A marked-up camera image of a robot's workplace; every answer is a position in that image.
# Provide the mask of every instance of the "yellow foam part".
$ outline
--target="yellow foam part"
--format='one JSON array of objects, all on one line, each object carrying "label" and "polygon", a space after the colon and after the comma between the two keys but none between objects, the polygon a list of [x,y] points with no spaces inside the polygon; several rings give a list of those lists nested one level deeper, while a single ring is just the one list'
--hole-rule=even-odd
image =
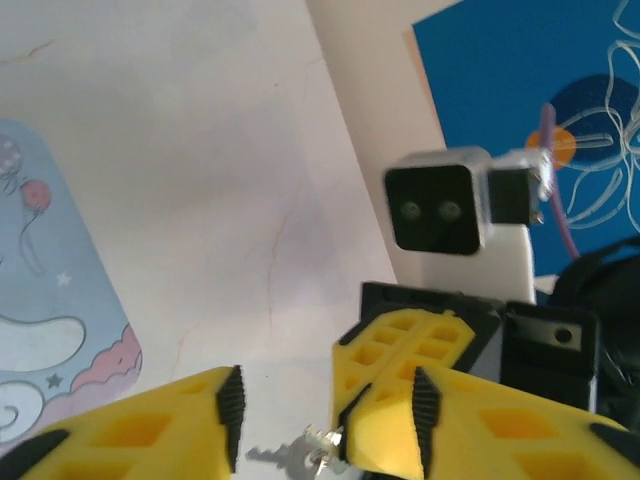
[{"label": "yellow foam part", "polygon": [[[418,365],[453,367],[474,337],[473,330],[451,311],[407,308],[378,316],[348,345],[333,346],[332,426],[338,425],[340,412],[380,372],[413,381]],[[385,394],[406,387],[402,381],[386,385]]]},{"label": "yellow foam part", "polygon": [[[442,366],[426,366],[442,394],[430,480],[630,480],[638,470],[589,431],[607,418]],[[376,394],[391,389],[392,397]],[[363,470],[423,480],[411,386],[380,375],[349,416],[347,452]]]},{"label": "yellow foam part", "polygon": [[71,435],[24,480],[227,480],[220,367],[47,427]]}]

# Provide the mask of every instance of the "white wall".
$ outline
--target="white wall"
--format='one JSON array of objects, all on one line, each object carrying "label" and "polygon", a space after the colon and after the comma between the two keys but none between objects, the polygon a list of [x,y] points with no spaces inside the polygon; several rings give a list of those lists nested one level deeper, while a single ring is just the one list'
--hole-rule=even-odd
[{"label": "white wall", "polygon": [[400,251],[388,220],[382,172],[444,141],[426,79],[406,32],[452,0],[307,0],[347,128],[400,283],[419,283],[415,253]]}]

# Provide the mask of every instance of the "balloon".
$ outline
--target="balloon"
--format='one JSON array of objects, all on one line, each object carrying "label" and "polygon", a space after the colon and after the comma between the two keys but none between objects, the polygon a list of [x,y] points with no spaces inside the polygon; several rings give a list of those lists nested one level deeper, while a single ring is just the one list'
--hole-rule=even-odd
[{"label": "balloon", "polygon": [[11,178],[22,168],[22,153],[18,144],[0,134],[0,178]]},{"label": "balloon", "polygon": [[40,180],[27,180],[20,187],[25,206],[36,213],[44,212],[51,205],[51,190]]}]

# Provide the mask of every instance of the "pink balloon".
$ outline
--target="pink balloon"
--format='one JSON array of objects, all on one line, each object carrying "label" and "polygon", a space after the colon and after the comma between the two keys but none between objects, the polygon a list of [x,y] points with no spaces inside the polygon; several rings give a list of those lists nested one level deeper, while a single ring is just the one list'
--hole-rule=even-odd
[{"label": "pink balloon", "polygon": [[20,187],[25,206],[34,212],[44,212],[51,205],[51,190],[40,180],[27,180]]}]

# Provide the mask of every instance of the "black rubber tip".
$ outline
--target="black rubber tip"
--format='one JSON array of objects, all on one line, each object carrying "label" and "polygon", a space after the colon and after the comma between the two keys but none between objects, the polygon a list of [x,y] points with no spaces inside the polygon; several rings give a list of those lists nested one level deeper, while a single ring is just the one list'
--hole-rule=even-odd
[{"label": "black rubber tip", "polygon": [[422,367],[416,368],[413,377],[411,410],[418,437],[420,460],[424,478],[429,478],[433,461],[433,429],[440,419],[442,394]]},{"label": "black rubber tip", "polygon": [[592,423],[591,430],[600,440],[640,469],[640,435],[618,430],[603,423]]},{"label": "black rubber tip", "polygon": [[227,428],[227,457],[229,465],[231,471],[236,473],[242,423],[244,422],[244,411],[247,406],[242,382],[242,370],[239,365],[233,367],[224,384],[216,393],[216,402],[218,404],[220,422]]},{"label": "black rubber tip", "polygon": [[25,440],[0,458],[0,478],[19,480],[53,452],[69,435],[67,430],[51,430]]}]

